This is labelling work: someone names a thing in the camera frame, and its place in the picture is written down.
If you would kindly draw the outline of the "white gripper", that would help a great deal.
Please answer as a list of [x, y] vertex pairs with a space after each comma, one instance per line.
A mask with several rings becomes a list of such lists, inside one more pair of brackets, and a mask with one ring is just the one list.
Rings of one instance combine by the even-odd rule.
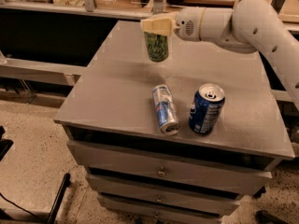
[[185, 41], [200, 41], [200, 26], [204, 7], [188, 7], [179, 13], [162, 13], [140, 21], [143, 32], [169, 36], [175, 34]]

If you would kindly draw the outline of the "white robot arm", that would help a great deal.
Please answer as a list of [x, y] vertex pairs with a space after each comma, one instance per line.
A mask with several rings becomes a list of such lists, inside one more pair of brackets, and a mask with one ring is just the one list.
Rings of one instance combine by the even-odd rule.
[[261, 52], [299, 108], [299, 42], [264, 0], [241, 0], [234, 9], [187, 7], [140, 22], [155, 35], [206, 41], [237, 53]]

